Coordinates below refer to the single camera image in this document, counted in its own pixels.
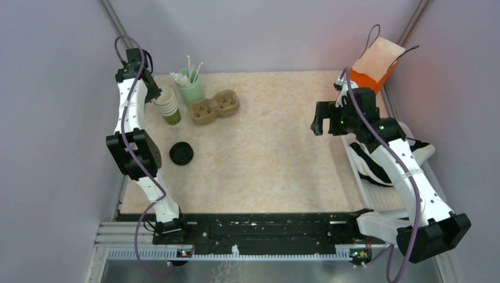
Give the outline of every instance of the black bracket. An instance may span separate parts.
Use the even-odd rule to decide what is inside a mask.
[[[168,245],[168,244],[183,244],[193,241],[194,236],[189,236],[190,232],[186,224],[186,219],[179,209],[179,218],[174,218],[170,222],[158,222],[154,226],[153,244]]]
[[[432,222],[428,226],[419,227],[415,246],[410,256],[410,262],[416,264],[425,259],[439,255],[455,248],[471,227],[471,221],[465,215],[452,215],[452,217],[439,222]],[[397,230],[397,246],[403,255],[406,255],[412,228]]]
[[[386,142],[396,139],[405,139],[406,135],[394,118],[380,118],[380,109],[377,107],[375,92],[367,87],[353,89],[356,102],[363,112],[363,116],[370,122],[377,134]],[[366,145],[369,152],[375,150],[380,143],[364,125],[356,112],[350,96],[343,97],[342,107],[335,106],[336,101],[316,102],[316,112],[311,130],[316,136],[323,134],[323,120],[330,119],[328,133],[333,136],[343,136],[348,133],[356,135],[356,139]]]
[[[143,51],[144,51],[144,56],[146,56],[146,54],[148,54],[147,51],[146,50]],[[118,69],[118,72],[114,76],[117,83],[121,83],[129,78],[135,78],[137,72],[139,72],[141,64],[141,55],[139,49],[137,48],[127,49],[126,53],[127,53],[127,62],[123,63],[123,68]],[[160,96],[160,94],[162,93],[162,90],[158,87],[150,71],[147,69],[149,66],[147,63],[147,59],[144,58],[144,60],[145,60],[144,68],[140,74],[139,79],[143,80],[147,87],[146,99],[144,101],[147,103],[154,98],[158,98],[158,96]]]
[[[145,130],[134,129],[133,132],[125,135],[131,145],[136,145],[137,149],[133,151],[142,165],[153,177],[156,177],[158,168],[162,167],[162,156],[156,144]],[[127,152],[120,133],[107,136],[106,145],[122,174],[129,175],[132,180],[139,180],[139,178],[146,176],[136,161],[132,159],[130,153]]]

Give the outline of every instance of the green cup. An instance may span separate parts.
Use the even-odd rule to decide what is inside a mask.
[[[184,68],[179,71],[179,74],[186,75],[189,78],[189,69]],[[196,70],[193,70],[193,73],[191,74],[191,80],[194,80],[195,77]],[[189,107],[191,102],[195,100],[205,98],[205,91],[203,90],[202,80],[199,76],[196,78],[196,81],[191,81],[191,85],[187,87],[183,87],[182,85],[178,85],[177,83],[176,85],[177,89],[179,90],[180,96],[182,97],[182,101],[184,101],[184,105],[186,107]]]
[[[167,122],[169,125],[176,125],[180,122],[180,112],[179,112],[179,109],[177,109],[177,111],[175,111],[175,113],[173,113],[171,116],[163,116],[163,119],[165,120],[165,122]]]

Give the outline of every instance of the speckled surface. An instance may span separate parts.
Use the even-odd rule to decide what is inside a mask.
[[[241,108],[230,117],[198,126],[190,119],[169,75],[182,120],[168,125],[148,104],[146,130],[159,147],[160,173],[183,212],[335,212],[363,207],[339,137],[310,130],[315,102],[337,97],[339,71],[201,74],[207,97],[230,88]],[[177,166],[169,150],[186,141],[195,156]],[[129,181],[122,213],[142,213],[149,204]]]

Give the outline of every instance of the white backdrop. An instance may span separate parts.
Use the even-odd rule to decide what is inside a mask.
[[[450,206],[472,227],[457,246],[465,282],[497,282],[500,2],[433,1],[389,80],[400,118],[436,146],[429,159]]]
[[[123,178],[114,37],[97,1],[2,1],[2,283],[84,279]]]
[[[111,0],[158,73],[204,61],[203,73],[342,69],[374,24],[397,41],[419,0]]]

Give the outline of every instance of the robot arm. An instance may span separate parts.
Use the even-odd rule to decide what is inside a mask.
[[[340,82],[347,89],[346,82]],[[404,131],[393,118],[381,119],[376,107],[375,92],[369,88],[355,88],[354,96],[365,118],[376,129],[377,134],[388,143],[389,147],[401,158],[410,170],[420,193],[420,221],[415,248],[410,262],[416,263],[442,252],[453,249],[471,227],[465,214],[456,215],[453,210],[438,196],[420,166],[415,161]],[[387,173],[408,211],[409,221],[392,219],[377,212],[361,210],[352,213],[351,226],[357,233],[373,236],[388,243],[397,245],[403,254],[409,244],[412,223],[415,220],[416,199],[412,184],[394,157],[373,137],[356,112],[351,98],[341,91],[337,101],[319,101],[316,104],[316,115],[311,125],[315,135],[323,133],[323,119],[330,119],[328,133],[339,136],[348,133],[356,135],[356,139],[365,151]]]
[[[161,174],[158,173],[158,169],[162,166],[160,150],[144,129],[144,105],[146,102],[158,98],[162,90],[156,85],[151,74],[147,70],[147,62],[145,62],[145,67],[140,79],[136,83],[130,102],[127,102],[127,95],[140,66],[141,56],[139,50],[127,50],[127,59],[128,62],[124,62],[123,68],[119,69],[116,74],[116,81],[120,92],[120,108],[114,135],[106,137],[106,145],[111,151],[120,171],[124,175],[130,176],[130,178],[143,189],[151,203],[163,196],[159,188],[144,174],[137,163],[131,158],[130,154],[127,153],[124,146],[121,137],[121,117],[123,115],[124,106],[128,103],[125,120],[127,141],[130,143],[131,148],[142,161],[142,164],[148,172],[163,188],[165,188],[167,193],[166,197],[154,206],[156,221],[161,223],[157,226],[162,227],[163,225],[175,229],[175,226],[178,226],[179,206],[170,196]]]

